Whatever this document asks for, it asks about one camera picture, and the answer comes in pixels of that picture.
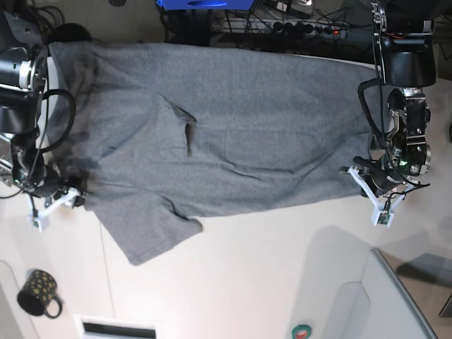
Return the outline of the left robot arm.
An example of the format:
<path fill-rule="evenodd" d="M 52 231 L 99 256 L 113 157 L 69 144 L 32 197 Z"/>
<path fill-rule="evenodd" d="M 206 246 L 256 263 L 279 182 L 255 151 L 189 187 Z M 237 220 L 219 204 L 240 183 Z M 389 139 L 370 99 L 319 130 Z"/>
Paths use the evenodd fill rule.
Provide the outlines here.
<path fill-rule="evenodd" d="M 420 188 L 418 179 L 429 171 L 431 149 L 425 131 L 430 110 L 423 90 L 436 82 L 434 21 L 449 5 L 449 1 L 371 2 L 376 78 L 361 83 L 357 92 L 383 155 L 379 160 L 354 158 L 367 196 L 380 197 L 402 184 Z M 392 91 L 379 99 L 380 116 L 392 116 L 391 131 L 375 123 L 364 96 L 366 89 L 385 85 Z"/>

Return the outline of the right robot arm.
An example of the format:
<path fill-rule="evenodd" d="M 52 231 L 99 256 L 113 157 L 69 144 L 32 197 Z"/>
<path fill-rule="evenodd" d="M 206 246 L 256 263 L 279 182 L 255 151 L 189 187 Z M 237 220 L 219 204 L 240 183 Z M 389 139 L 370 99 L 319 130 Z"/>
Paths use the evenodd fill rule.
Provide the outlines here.
<path fill-rule="evenodd" d="M 69 136 L 76 117 L 73 95 L 63 89 L 49 89 L 49 47 L 19 40 L 1 14 L 1 135 L 9 138 L 11 161 L 1 167 L 1 181 L 18 187 L 30 198 L 52 198 L 61 203 L 70 194 L 74 207 L 83 205 L 85 192 L 77 178 L 64 179 L 44 160 L 44 154 L 58 148 Z M 68 123 L 53 144 L 44 147 L 47 128 L 38 121 L 42 101 L 64 98 L 69 105 Z"/>

